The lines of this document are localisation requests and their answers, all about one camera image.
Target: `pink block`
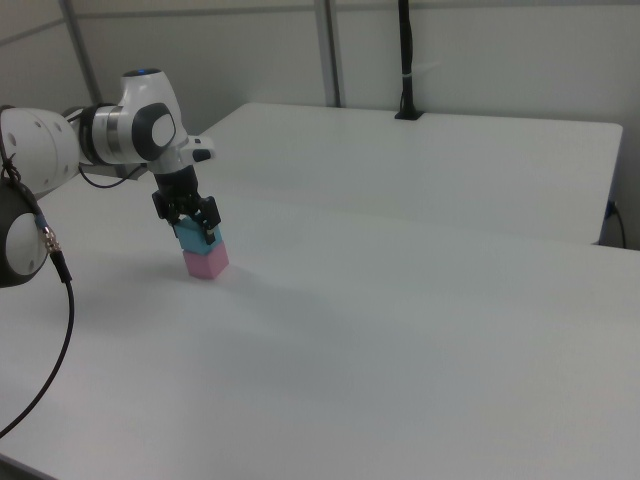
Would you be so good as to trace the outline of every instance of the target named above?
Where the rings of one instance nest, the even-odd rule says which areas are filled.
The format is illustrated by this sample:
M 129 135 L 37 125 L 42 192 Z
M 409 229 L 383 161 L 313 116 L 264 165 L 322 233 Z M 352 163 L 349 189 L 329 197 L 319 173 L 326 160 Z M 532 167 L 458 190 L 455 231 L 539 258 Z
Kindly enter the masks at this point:
M 187 264 L 189 275 L 196 278 L 213 280 L 229 265 L 224 242 L 220 242 L 220 245 L 216 246 L 207 255 L 198 255 L 197 253 L 185 251 L 182 252 L 182 255 Z

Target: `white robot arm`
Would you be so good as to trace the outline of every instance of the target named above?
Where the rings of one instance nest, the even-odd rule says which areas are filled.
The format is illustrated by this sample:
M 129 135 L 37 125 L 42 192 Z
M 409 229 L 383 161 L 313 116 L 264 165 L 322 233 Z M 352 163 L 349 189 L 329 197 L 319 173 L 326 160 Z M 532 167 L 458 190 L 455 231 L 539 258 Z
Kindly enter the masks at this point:
M 34 194 L 59 187 L 80 164 L 146 164 L 158 183 L 153 201 L 160 218 L 175 225 L 182 215 L 196 221 L 207 243 L 215 241 L 220 216 L 213 197 L 201 198 L 193 170 L 213 157 L 213 142 L 189 136 L 167 76 L 156 69 L 134 70 L 122 77 L 118 105 L 78 108 L 63 117 L 37 109 L 2 111 L 4 156 L 21 183 Z M 39 270 L 47 250 L 42 225 L 12 188 L 3 168 L 0 180 L 0 287 L 25 283 Z

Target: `blue block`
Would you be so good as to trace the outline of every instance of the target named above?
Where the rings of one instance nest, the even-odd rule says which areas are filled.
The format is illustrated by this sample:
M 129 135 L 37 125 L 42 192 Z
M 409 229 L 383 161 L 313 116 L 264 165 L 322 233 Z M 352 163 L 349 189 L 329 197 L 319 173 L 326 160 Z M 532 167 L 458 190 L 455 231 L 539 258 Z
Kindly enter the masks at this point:
M 180 241 L 180 246 L 186 252 L 195 253 L 197 255 L 207 255 L 211 250 L 222 243 L 222 234 L 220 233 L 219 225 L 213 229 L 216 240 L 211 245 L 207 245 L 207 242 L 205 242 L 204 233 L 202 233 L 200 225 L 189 217 L 180 220 L 173 226 L 173 228 L 175 229 L 178 240 Z

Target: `table surface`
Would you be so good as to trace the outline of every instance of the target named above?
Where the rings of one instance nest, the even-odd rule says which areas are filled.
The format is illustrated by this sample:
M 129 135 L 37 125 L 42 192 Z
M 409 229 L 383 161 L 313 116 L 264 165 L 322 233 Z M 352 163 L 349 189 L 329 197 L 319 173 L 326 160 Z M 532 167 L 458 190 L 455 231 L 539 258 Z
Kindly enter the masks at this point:
M 205 133 L 217 158 L 196 170 L 216 192 L 589 244 L 622 128 L 247 104 Z
M 231 265 L 207 282 L 152 191 L 41 202 L 76 330 L 3 454 L 65 480 L 640 475 L 635 252 L 221 193 Z M 0 298 L 4 425 L 67 307 L 49 264 Z

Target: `white wall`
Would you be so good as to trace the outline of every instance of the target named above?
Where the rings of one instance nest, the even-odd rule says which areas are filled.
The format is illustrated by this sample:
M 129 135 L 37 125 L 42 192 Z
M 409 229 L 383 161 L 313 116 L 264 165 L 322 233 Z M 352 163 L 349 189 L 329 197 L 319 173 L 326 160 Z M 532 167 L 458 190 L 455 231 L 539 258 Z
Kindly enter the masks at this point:
M 371 3 L 338 2 L 343 98 L 349 107 L 397 110 L 395 2 Z M 621 124 L 613 197 L 640 248 L 640 6 L 414 8 L 411 20 L 414 66 L 435 64 L 414 80 L 419 107 Z M 617 228 L 605 239 L 618 243 Z
M 156 67 L 192 132 L 246 102 L 327 102 L 313 0 L 73 4 L 105 101 L 120 99 L 122 73 Z
M 0 103 L 62 112 L 90 104 L 58 2 L 0 1 Z

